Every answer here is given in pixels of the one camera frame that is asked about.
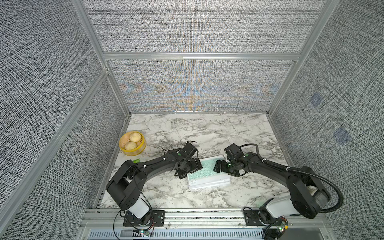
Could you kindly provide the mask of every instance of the aluminum frame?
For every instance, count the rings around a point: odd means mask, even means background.
[[[206,113],[209,113],[209,114],[241,114],[241,113],[255,113],[255,114],[266,114],[266,111],[249,111],[249,112],[246,112],[246,111],[239,111],[239,112],[193,112],[193,111],[174,111],[174,112],[131,112],[132,114],[198,114],[198,113],[201,113],[201,114],[206,114]]]
[[[115,148],[113,150],[111,159],[109,160],[109,164],[108,164],[107,170],[105,171],[103,180],[102,180],[102,182],[100,184],[100,187],[99,187],[99,190],[97,192],[96,199],[93,202],[93,205],[92,205],[93,209],[95,209],[97,207],[97,205],[99,204],[101,194],[103,193],[103,191],[105,191],[105,188],[107,186],[109,178],[111,177],[111,173],[112,173],[113,167],[115,165],[116,159],[117,159],[118,154],[119,154],[119,140],[120,140],[121,136],[126,133],[130,120],[131,120],[131,115],[129,115],[128,117],[126,117],[124,119],[123,126],[122,126],[122,128],[120,130],[120,133],[119,133],[119,138],[118,138],[118,140],[117,140],[117,142],[115,144]]]
[[[93,81],[88,90],[84,93],[83,97],[78,101],[75,108],[64,120],[59,130],[45,146],[35,163],[31,166],[29,171],[25,174],[12,194],[6,200],[3,207],[0,209],[0,238],[7,230],[7,227],[23,205],[24,201],[29,196],[32,189],[43,175],[45,169],[49,166],[51,160],[64,143],[68,134],[83,114],[85,108],[88,106],[96,91],[103,83],[103,80],[106,78],[107,73],[107,69],[103,69],[99,73],[99,76]]]
[[[82,0],[71,0],[72,5],[74,6],[77,15],[80,18],[80,22],[83,25],[83,28],[85,32],[88,35],[88,38],[92,44],[92,47],[96,53],[96,56],[98,57],[100,64],[103,66],[103,68],[107,68],[109,70],[108,80],[111,85],[111,88],[113,92],[115,93],[115,97],[117,101],[119,102],[119,105],[121,107],[121,110],[125,114],[125,116],[129,116],[130,110],[127,101],[124,98],[124,95],[121,91],[121,88],[119,84],[116,81],[116,78],[113,75],[113,72],[108,65],[107,61],[103,58],[103,48],[101,47],[101,43],[99,41],[99,38],[96,35],[95,29],[93,25],[91,24],[91,20],[89,18],[88,12],[85,9],[85,6],[83,4]]]
[[[291,158],[291,156],[289,155],[289,152],[288,152],[287,147],[285,146],[283,140],[281,139],[279,133],[278,133],[277,130],[276,130],[275,123],[273,122],[272,118],[271,118],[268,114],[266,115],[266,117],[267,117],[267,119],[268,119],[269,125],[270,125],[271,128],[272,128],[273,133],[275,134],[276,140],[277,140],[277,142],[278,142],[279,145],[280,145],[281,151],[283,152],[284,158],[285,158],[285,160],[287,161],[288,166],[290,166],[290,167],[294,167],[295,164],[293,163],[292,158]]]
[[[287,92],[289,86],[295,79],[297,73],[299,72],[301,66],[305,62],[305,59],[309,55],[314,43],[316,42],[317,38],[320,36],[321,31],[325,27],[326,23],[328,22],[329,18],[331,17],[333,11],[339,4],[340,0],[328,0],[321,11],[319,17],[317,18],[317,21],[315,25],[313,26],[303,48],[301,49],[301,57],[300,59],[294,63],[292,68],[290,69],[287,77],[283,81],[282,85],[280,86],[279,90],[277,91],[275,97],[272,100],[272,103],[268,109],[269,116],[272,116],[279,105],[280,101],[283,99],[285,93]]]
[[[105,60],[152,59],[152,60],[299,60],[300,53],[131,53],[105,52]]]
[[[246,226],[242,208],[195,208],[195,209],[154,209],[164,210],[165,220],[163,227],[155,228],[255,228]],[[86,209],[80,224],[79,237],[85,237],[91,229],[112,229],[115,216],[120,209]],[[314,219],[303,216],[287,217],[290,228],[322,228],[330,232],[332,228],[325,214],[318,214]],[[131,229],[124,227],[123,218],[115,220],[115,229]]]

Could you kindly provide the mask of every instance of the cable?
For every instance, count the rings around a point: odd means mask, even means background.
[[[257,154],[257,156],[260,159],[264,159],[264,158],[261,157],[261,155],[259,153],[259,146],[257,144],[255,144],[255,143],[248,143],[248,144],[241,145],[240,148],[241,147],[245,147],[245,146],[255,146],[256,147],[256,154]],[[264,159],[263,163],[265,163],[265,164],[267,164],[269,166],[272,166],[274,168],[284,169],[287,172],[296,172],[296,173],[310,175],[312,177],[315,177],[315,178],[317,178],[317,179],[327,183],[329,186],[331,186],[336,191],[336,193],[338,195],[338,202],[333,207],[320,210],[321,213],[328,213],[328,212],[336,211],[337,209],[339,209],[341,207],[341,205],[344,202],[344,197],[343,197],[343,194],[341,193],[340,189],[334,183],[332,183],[331,181],[329,181],[325,177],[322,177],[322,176],[319,176],[317,174],[313,174],[313,173],[310,173],[310,172],[304,172],[304,171],[298,170],[298,169],[293,168],[293,167],[284,166],[284,165],[281,165],[281,164],[269,161],[267,159]]]
[[[252,208],[245,206],[245,207],[243,207],[243,212],[244,212],[245,209],[250,209],[251,211],[254,211]]]
[[[119,239],[119,237],[116,235],[116,232],[115,232],[115,221],[116,221],[116,217],[119,215],[119,213],[121,213],[121,211],[122,211],[122,210],[120,210],[120,211],[116,214],[115,219],[113,220],[113,234],[115,235],[115,237],[116,237],[117,239]]]
[[[163,149],[164,155],[166,154],[166,151],[168,152],[168,150],[165,150],[163,147],[161,147],[161,149]]]
[[[288,223],[288,220],[286,220],[284,216],[280,216],[280,217],[276,218],[276,220],[275,220],[273,223],[271,223],[270,225],[268,225],[268,226],[265,228],[264,233],[263,233],[263,238],[264,238],[264,239],[265,239],[265,233],[267,232],[267,230],[270,229],[270,228],[272,227],[272,225],[275,224],[275,223],[277,222],[277,220],[279,220],[279,219],[284,219],[284,221],[285,221],[286,223]]]
[[[241,176],[244,176],[245,174],[247,174],[248,172],[247,171],[245,171],[245,173],[243,173],[243,174],[241,174],[241,175],[239,175],[239,177],[241,177]]]
[[[136,171],[139,170],[140,168],[137,168],[137,169],[135,170],[135,172],[133,173],[134,176],[135,176]],[[149,210],[150,210],[151,213],[152,213],[152,221],[153,221],[153,228],[154,228],[154,227],[155,227],[155,213],[153,212],[153,208],[152,208],[151,204],[149,203],[148,199],[144,196],[144,194],[143,194],[143,192],[141,191],[141,189],[138,188],[138,190],[140,191],[141,195],[143,195],[143,197],[145,198],[145,200],[147,201],[147,203],[148,203],[148,205],[149,205]]]

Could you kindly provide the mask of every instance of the gray fabric wall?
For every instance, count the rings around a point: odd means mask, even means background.
[[[110,60],[133,112],[267,111],[290,60]]]
[[[1,240],[74,239],[97,197],[124,118],[104,80]]]
[[[71,1],[0,7],[0,207],[101,71]]]
[[[299,53],[326,0],[83,2],[105,52]],[[292,64],[110,62],[133,112],[266,111]]]
[[[383,239],[383,16],[384,1],[341,0],[272,116],[294,163],[342,190],[339,240]]]
[[[84,0],[105,51],[300,52],[326,0]]]

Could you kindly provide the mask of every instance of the metal bracket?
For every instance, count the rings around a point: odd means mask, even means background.
[[[166,212],[164,210],[154,210],[153,214],[155,219],[150,220],[149,223],[145,226],[140,225],[139,224],[140,219],[131,213],[131,214],[128,214],[127,218],[124,218],[123,226],[124,227],[131,227],[131,226],[149,227],[153,224],[153,221],[155,221],[155,227],[162,227],[164,226],[165,213]]]
[[[259,211],[258,209],[243,210],[244,220],[247,226],[265,226],[264,224],[262,224],[259,216],[257,215],[258,211]],[[273,224],[273,226],[277,226],[277,225],[280,225],[280,223],[276,222]]]

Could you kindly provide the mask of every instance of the black cable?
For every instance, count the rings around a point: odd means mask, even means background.
[[[276,218],[276,220],[275,220],[273,223],[271,223],[270,225],[268,225],[268,226],[265,228],[265,230],[264,230],[264,234],[263,234],[263,238],[264,238],[264,239],[265,239],[265,233],[267,232],[267,230],[270,229],[270,228],[277,222],[277,220],[279,220],[279,219],[284,219],[284,221],[285,221],[286,223],[288,223],[288,220],[286,220],[283,216],[280,216],[280,217]]]
[[[241,176],[244,176],[245,174],[247,174],[248,172],[247,171],[245,171],[245,173],[243,173],[243,174],[241,174],[241,175],[239,175],[239,177],[241,177]]]
[[[140,191],[140,193],[143,195],[143,197],[144,197],[145,200],[147,201],[147,203],[148,203],[148,205],[149,205],[149,210],[150,210],[150,212],[151,212],[151,214],[152,214],[152,221],[154,222],[154,221],[155,221],[155,213],[153,212],[153,208],[152,208],[151,204],[149,203],[148,199],[144,196],[144,194],[143,194],[143,192],[141,191],[141,189],[138,188],[138,190]]]
[[[117,238],[117,239],[119,239],[119,237],[116,235],[116,233],[115,233],[115,221],[116,221],[116,217],[119,215],[119,213],[121,213],[121,211],[122,210],[120,210],[117,214],[116,214],[116,216],[115,216],[115,219],[113,220],[113,234],[115,235],[115,237]]]
[[[161,149],[163,149],[164,155],[166,154],[166,151],[168,152],[168,150],[165,150],[163,147],[161,147]]]
[[[137,188],[137,183],[136,183],[136,180],[135,180],[135,173],[139,170],[139,169],[141,169],[141,168],[144,168],[144,167],[140,167],[140,168],[137,168],[134,172],[133,172],[133,180],[135,181],[135,188],[133,189],[133,190],[135,190],[136,188]],[[149,201],[148,201],[148,199],[144,196],[144,194],[142,194],[143,195],[143,197],[147,200],[147,202],[148,202],[148,204],[149,204],[149,208],[150,208],[150,211],[151,211],[151,213],[152,213],[152,220],[154,221],[154,219],[155,219],[155,214],[153,213],[153,209],[152,209],[152,207],[151,207],[151,205],[150,205],[150,203],[149,203]],[[137,227],[135,227],[134,225],[132,225],[132,223],[130,222],[130,221],[127,221],[134,229],[137,229],[137,230],[144,230],[144,231],[148,231],[148,230],[150,230],[151,228],[152,228],[152,225],[149,227],[149,228],[147,228],[147,229],[139,229],[139,228],[137,228]]]
[[[245,209],[250,209],[250,210],[252,210],[252,211],[253,211],[253,209],[252,209],[252,208],[245,206],[245,207],[243,207],[243,213],[244,213],[244,214],[245,214],[245,212],[244,212],[244,210],[245,210]]]
[[[256,147],[256,154],[257,154],[257,156],[260,158],[260,160],[264,159],[263,157],[261,157],[261,155],[259,153],[259,146],[257,144],[255,144],[255,143],[248,143],[248,144],[241,145],[240,147],[245,147],[245,146],[255,146]],[[343,194],[341,193],[340,189],[334,183],[332,183],[331,181],[329,181],[325,177],[322,177],[322,176],[319,176],[317,174],[313,174],[313,173],[310,173],[310,172],[304,172],[304,171],[298,170],[298,169],[293,168],[293,167],[284,166],[284,165],[281,165],[281,164],[278,164],[278,163],[275,163],[275,162],[272,162],[272,161],[269,161],[269,160],[266,160],[266,159],[263,161],[263,163],[265,163],[265,164],[267,164],[269,166],[278,168],[278,169],[284,169],[284,170],[286,170],[288,172],[297,172],[297,173],[301,173],[301,174],[310,175],[312,177],[315,177],[315,178],[317,178],[317,179],[327,183],[329,186],[331,186],[336,191],[336,193],[338,195],[338,202],[333,207],[320,210],[321,213],[328,213],[328,212],[336,211],[337,209],[339,209],[341,207],[341,205],[344,202],[344,197],[343,197]]]

